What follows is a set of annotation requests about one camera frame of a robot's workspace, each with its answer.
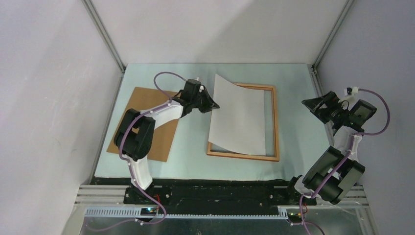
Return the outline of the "sunset landscape photo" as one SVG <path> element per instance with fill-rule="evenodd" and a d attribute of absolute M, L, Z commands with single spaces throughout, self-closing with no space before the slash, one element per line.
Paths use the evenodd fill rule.
<path fill-rule="evenodd" d="M 237 86 L 217 74 L 213 100 L 220 108 L 212 111 L 208 141 L 239 154 L 265 155 L 264 91 Z"/>

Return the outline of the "wooden picture frame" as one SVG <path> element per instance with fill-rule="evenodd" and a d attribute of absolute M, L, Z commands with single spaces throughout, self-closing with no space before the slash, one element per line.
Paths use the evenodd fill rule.
<path fill-rule="evenodd" d="M 271 92 L 272 102 L 272 125 L 273 125 L 273 156 L 265 155 L 246 155 L 233 152 L 217 152 L 212 150 L 212 143 L 207 143 L 207 155 L 215 157 L 235 158 L 244 160 L 257 160 L 257 161 L 268 161 L 268 162 L 279 162 L 279 133 L 278 133 L 278 113 L 277 113 L 277 89 L 272 85 L 260 85 L 260 84 L 248 84 L 248 83 L 235 83 L 235 85 L 252 90 L 263 90 Z"/>

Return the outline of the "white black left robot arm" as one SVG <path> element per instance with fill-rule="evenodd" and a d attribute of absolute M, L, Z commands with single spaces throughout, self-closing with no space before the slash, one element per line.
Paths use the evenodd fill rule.
<path fill-rule="evenodd" d="M 154 131 L 170 121 L 183 118 L 194 109 L 204 114 L 219 108 L 200 81 L 189 79 L 184 88 L 165 103 L 152 109 L 129 109 L 125 112 L 115 133 L 114 144 L 118 148 L 119 158 L 127 162 L 132 185 L 138 188 L 136 198 L 140 202 L 149 204 L 155 197 L 155 191 L 149 187 L 153 178 L 147 157 Z"/>

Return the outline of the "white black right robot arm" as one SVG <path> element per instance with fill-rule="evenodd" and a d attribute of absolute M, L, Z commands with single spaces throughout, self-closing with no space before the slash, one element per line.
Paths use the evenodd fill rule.
<path fill-rule="evenodd" d="M 363 139 L 363 125 L 376 114 L 377 108 L 361 99 L 349 107 L 354 98 L 350 94 L 341 99 L 330 91 L 302 101 L 318 120 L 330 125 L 334 143 L 305 175 L 291 179 L 284 192 L 289 204 L 318 197 L 336 205 L 362 177 L 366 168 L 358 162 L 357 148 Z"/>

